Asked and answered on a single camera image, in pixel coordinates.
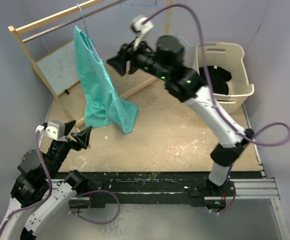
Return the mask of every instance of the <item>blue wire hanger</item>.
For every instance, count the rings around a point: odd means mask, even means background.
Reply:
[[[145,6],[145,7],[156,7],[156,8],[158,8],[158,0],[155,0],[154,1],[154,3],[153,4],[144,4],[144,3],[129,3],[129,2],[122,2],[122,3],[120,3],[119,5],[120,5],[120,8],[123,10],[123,11],[125,11],[126,13],[128,13],[130,16],[132,16],[132,17],[136,17],[134,14],[132,14],[129,10],[127,10],[127,9],[125,9],[124,7],[122,7],[122,4],[125,4],[125,5],[128,5],[128,6],[133,6],[133,5],[135,5],[135,6]],[[175,28],[175,26],[168,20],[168,18],[166,18],[165,17],[165,20],[166,21],[168,21],[168,23],[170,24],[170,26],[174,29],[174,31],[176,32],[176,34],[177,34],[177,37],[178,38],[180,38],[180,39],[182,39],[182,40],[184,40],[184,42],[188,45],[188,48],[185,48],[185,50],[186,51],[189,51],[190,50],[190,48],[191,48],[191,45],[189,44],[189,42],[185,39],[185,38],[183,38],[179,33],[178,33],[178,30]],[[159,32],[158,30],[156,30],[156,29],[153,29],[155,32],[157,32],[159,35],[163,35],[161,32]]]

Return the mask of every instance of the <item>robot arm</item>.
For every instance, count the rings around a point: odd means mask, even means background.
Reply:
[[[177,38],[161,36],[157,40],[156,51],[143,41],[143,37],[148,35],[148,31],[153,27],[150,21],[142,24],[145,19],[142,16],[134,19],[132,30],[136,39],[129,44],[123,44],[118,54],[108,59],[107,63],[123,76],[126,74],[126,63],[130,61],[129,74],[141,69],[164,80],[168,92],[205,121],[219,139],[219,144],[210,155],[214,163],[209,180],[221,186],[227,179],[230,166],[239,158],[248,142],[236,134],[218,115],[210,99],[209,88],[203,84],[201,76],[183,64],[184,47]],[[251,129],[239,126],[218,103],[217,108],[240,133],[252,138]]]
[[[36,129],[42,135],[53,139],[47,153],[42,152],[51,177],[58,172],[70,149],[80,151],[88,147],[91,126],[79,133],[72,132],[71,136],[75,140],[67,137],[75,123],[76,121],[45,122]],[[0,240],[34,240],[35,234],[39,232],[46,219],[50,218],[63,204],[67,204],[71,197],[87,191],[87,179],[74,170],[69,172],[58,191],[42,205],[37,205],[49,186],[36,150],[30,150],[23,156],[18,170],[21,174],[11,191],[9,207],[0,225]]]

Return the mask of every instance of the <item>teal cloth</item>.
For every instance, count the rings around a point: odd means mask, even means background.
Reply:
[[[76,26],[76,64],[87,102],[85,126],[103,127],[115,122],[128,134],[133,130],[138,107],[119,98],[103,62],[92,49],[88,37]]]

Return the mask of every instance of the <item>wooden frame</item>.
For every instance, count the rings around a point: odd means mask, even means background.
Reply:
[[[82,9],[86,9],[86,8],[89,8],[89,7],[94,6],[96,4],[102,3],[104,1],[105,0],[89,0],[89,1],[86,1],[86,2],[84,2],[82,4],[80,4],[80,7]],[[172,0],[167,0],[167,4],[172,4],[172,2],[173,2]],[[32,22],[30,24],[27,24],[27,25],[19,27],[19,28],[14,28],[13,26],[9,26],[8,27],[9,31],[13,34],[13,36],[16,39],[16,41],[18,42],[18,44],[20,45],[20,47],[22,48],[22,50],[26,54],[26,56],[29,59],[29,61],[31,62],[34,71],[37,73],[37,75],[43,81],[43,83],[47,86],[47,88],[49,89],[51,94],[54,96],[55,101],[63,109],[66,117],[70,121],[74,120],[72,115],[66,109],[64,104],[61,102],[59,96],[56,94],[56,92],[53,90],[53,88],[49,84],[46,76],[43,74],[42,70],[38,66],[38,63],[37,63],[38,61],[36,61],[34,59],[32,54],[30,53],[29,49],[27,48],[27,46],[25,45],[25,43],[21,39],[21,35],[23,35],[25,33],[28,33],[28,32],[30,32],[32,30],[35,30],[37,28],[43,27],[43,26],[45,26],[47,24],[53,23],[54,21],[63,19],[65,17],[68,17],[68,16],[70,16],[70,15],[72,15],[74,13],[77,13],[77,12],[79,12],[79,7],[78,6],[73,6],[71,8],[68,8],[66,10],[63,10],[63,11],[58,12],[58,13],[55,13],[55,14],[53,14],[51,16],[45,17],[43,19],[40,19],[38,21]],[[168,20],[171,19],[171,8],[167,10],[166,17],[167,17]],[[169,33],[169,27],[170,27],[169,22],[165,21],[165,26],[164,26],[164,34],[165,35],[167,35]],[[137,93],[141,89],[145,88],[146,86],[152,84],[156,80],[157,80],[157,78],[151,77],[148,80],[146,80],[146,81],[142,82],[141,84],[139,84],[138,86],[136,86],[136,87],[132,88],[131,90],[127,91],[126,93],[122,94],[120,97],[122,99],[126,99],[126,98],[130,97],[131,95]],[[85,123],[85,120],[83,118],[79,119],[76,122],[76,126],[75,126],[76,130],[79,131],[80,130],[79,127],[81,127],[84,123]]]

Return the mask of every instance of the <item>metal rod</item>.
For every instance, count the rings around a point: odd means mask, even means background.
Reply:
[[[89,16],[91,16],[91,15],[94,15],[94,14],[100,13],[100,12],[102,12],[103,10],[109,9],[109,8],[111,8],[111,7],[113,7],[113,6],[116,6],[116,5],[118,5],[118,4],[121,4],[122,2],[125,2],[125,1],[126,1],[126,0],[119,0],[119,1],[116,1],[116,2],[114,2],[114,3],[112,3],[112,4],[109,4],[109,5],[107,5],[107,6],[104,6],[104,7],[100,8],[100,9],[98,9],[98,10],[92,11],[92,12],[90,12],[90,13],[88,13],[88,14],[85,14],[85,18],[86,18],[86,17],[89,17]],[[40,32],[40,33],[38,33],[38,34],[32,35],[32,36],[30,36],[30,37],[28,37],[28,38],[23,39],[23,43],[27,43],[27,42],[29,42],[29,41],[31,41],[31,40],[33,40],[33,39],[36,39],[36,38],[38,38],[38,37],[40,37],[40,36],[42,36],[42,35],[45,35],[45,34],[47,34],[47,33],[51,33],[51,32],[53,32],[54,30],[60,29],[60,28],[62,28],[62,27],[64,27],[64,26],[67,26],[67,25],[69,25],[69,24],[72,24],[72,23],[74,23],[74,22],[77,22],[77,21],[79,21],[79,20],[81,20],[81,19],[83,19],[82,16],[80,16],[80,17],[78,17],[78,18],[75,18],[75,19],[72,19],[72,20],[70,20],[70,21],[67,21],[67,22],[65,22],[65,23],[62,23],[62,24],[60,24],[60,25],[58,25],[58,26],[54,26],[54,27],[52,27],[52,28],[50,28],[50,29],[47,29],[47,30],[45,30],[45,31],[42,31],[42,32]]]

